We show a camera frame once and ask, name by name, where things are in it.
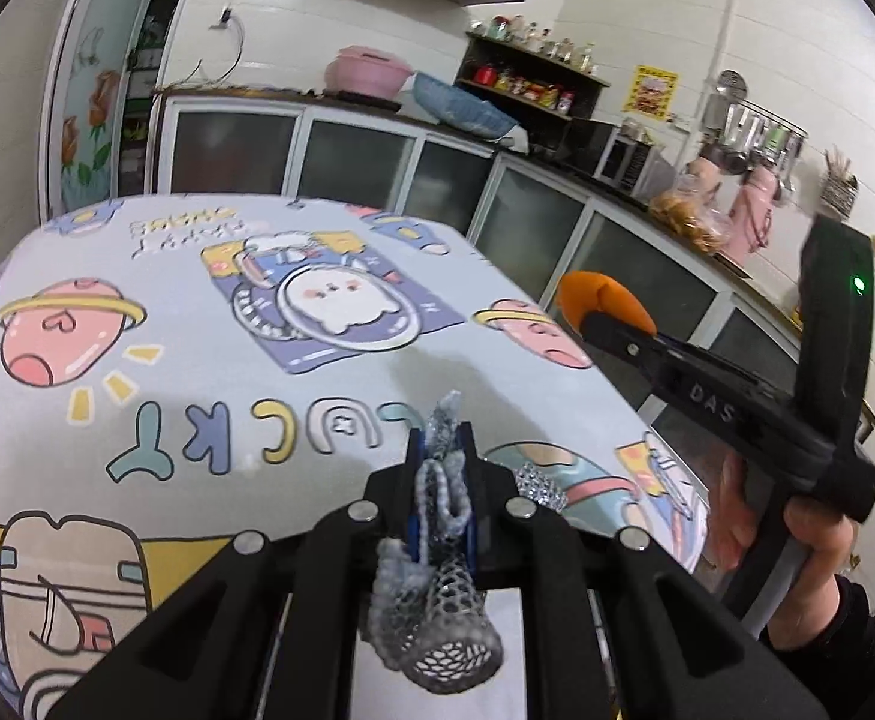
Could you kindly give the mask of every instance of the power cord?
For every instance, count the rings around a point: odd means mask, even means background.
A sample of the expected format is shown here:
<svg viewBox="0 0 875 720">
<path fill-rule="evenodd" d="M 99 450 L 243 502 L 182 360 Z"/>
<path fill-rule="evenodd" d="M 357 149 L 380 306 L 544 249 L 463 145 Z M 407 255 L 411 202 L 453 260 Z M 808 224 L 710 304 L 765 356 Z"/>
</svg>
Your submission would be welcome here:
<svg viewBox="0 0 875 720">
<path fill-rule="evenodd" d="M 182 79 L 180 81 L 175 81 L 171 84 L 167 84 L 167 86 L 165 86 L 162 90 L 159 90 L 159 91 L 167 91 L 167 90 L 179 89 L 181 87 L 184 87 L 198 73 L 200 73 L 201 76 L 203 76 L 203 83 L 199 84 L 200 86 L 204 86 L 204 85 L 218 86 L 219 84 L 222 84 L 225 80 L 227 80 L 228 77 L 230 76 L 230 74 L 234 73 L 234 70 L 237 69 L 237 65 L 240 64 L 240 60 L 242 60 L 242 57 L 244 56 L 244 41 L 245 41 L 246 35 L 247 35 L 246 30 L 244 29 L 244 22 L 240 19 L 240 17 L 236 13 L 234 13 L 232 8 L 225 7 L 223 13 L 220 14 L 220 21 L 218 23 L 214 23 L 213 25 L 208 27 L 209 29 L 226 30 L 227 28 L 229 28 L 229 26 L 231 25 L 232 22 L 234 23 L 234 27 L 237 28 L 237 58 L 234 60 L 234 64 L 231 65 L 230 68 L 228 68 L 228 70 L 226 71 L 225 74 L 223 74 L 223 76 L 220 76 L 219 79 L 214 79 L 214 80 L 209 79 L 207 74 L 204 73 L 204 69 L 203 69 L 204 60 L 199 59 L 199 60 L 197 60 L 196 66 L 194 66 L 194 69 L 191 71 L 191 74 L 189 74 L 189 76 L 187 76 L 186 79 Z"/>
</svg>

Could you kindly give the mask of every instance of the yellow poster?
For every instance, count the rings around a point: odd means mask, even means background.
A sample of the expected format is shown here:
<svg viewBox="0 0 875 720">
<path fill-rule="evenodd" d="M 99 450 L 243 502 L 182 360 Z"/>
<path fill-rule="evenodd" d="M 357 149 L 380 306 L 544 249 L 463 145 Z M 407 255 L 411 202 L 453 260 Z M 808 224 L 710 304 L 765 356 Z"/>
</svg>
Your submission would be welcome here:
<svg viewBox="0 0 875 720">
<path fill-rule="evenodd" d="M 623 109 L 637 111 L 645 116 L 666 122 L 667 111 L 670 108 L 671 98 L 677 89 L 676 73 L 666 70 L 638 65 L 634 73 L 634 81 L 630 85 L 630 94 Z"/>
</svg>

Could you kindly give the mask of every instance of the bag of bread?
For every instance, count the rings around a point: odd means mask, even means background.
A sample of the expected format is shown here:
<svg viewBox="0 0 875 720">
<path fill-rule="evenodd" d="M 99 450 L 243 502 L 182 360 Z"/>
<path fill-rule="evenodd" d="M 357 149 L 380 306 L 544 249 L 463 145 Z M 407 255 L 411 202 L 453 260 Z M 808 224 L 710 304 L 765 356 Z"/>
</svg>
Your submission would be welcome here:
<svg viewBox="0 0 875 720">
<path fill-rule="evenodd" d="M 711 207 L 719 187 L 719 167 L 699 156 L 677 176 L 670 189 L 650 201 L 648 210 L 705 254 L 714 254 L 731 235 L 730 217 Z"/>
</svg>

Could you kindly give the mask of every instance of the cartoon tablecloth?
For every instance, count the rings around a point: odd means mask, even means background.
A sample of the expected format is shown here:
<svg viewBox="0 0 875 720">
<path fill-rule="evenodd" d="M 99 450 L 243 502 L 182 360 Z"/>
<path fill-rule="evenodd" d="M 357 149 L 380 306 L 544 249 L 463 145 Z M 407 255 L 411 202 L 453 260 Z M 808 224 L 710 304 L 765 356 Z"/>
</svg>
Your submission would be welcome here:
<svg viewBox="0 0 875 720">
<path fill-rule="evenodd" d="M 149 196 L 31 233 L 0 266 L 0 692 L 43 717 L 230 536 L 358 498 L 450 389 L 482 454 L 554 476 L 573 523 L 640 524 L 693 567 L 685 466 L 452 229 Z M 453 698 L 359 643 L 353 716 L 521 717 L 519 610 L 492 594 L 506 664 Z"/>
</svg>

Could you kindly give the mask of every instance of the human hand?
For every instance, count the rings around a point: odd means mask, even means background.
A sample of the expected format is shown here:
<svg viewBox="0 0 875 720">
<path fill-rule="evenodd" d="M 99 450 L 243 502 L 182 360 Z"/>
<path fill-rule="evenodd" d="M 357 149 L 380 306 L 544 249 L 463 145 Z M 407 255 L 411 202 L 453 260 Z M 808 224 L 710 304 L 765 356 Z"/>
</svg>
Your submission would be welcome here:
<svg viewBox="0 0 875 720">
<path fill-rule="evenodd" d="M 757 514 L 744 501 L 743 460 L 724 460 L 720 483 L 709 492 L 709 552 L 719 568 L 733 571 L 757 538 Z M 810 547 L 794 587 L 767 623 L 767 635 L 777 650 L 810 644 L 837 614 L 840 590 L 834 574 L 844 565 L 853 544 L 853 525 L 842 514 L 810 498 L 792 498 L 784 522 L 797 541 Z"/>
</svg>

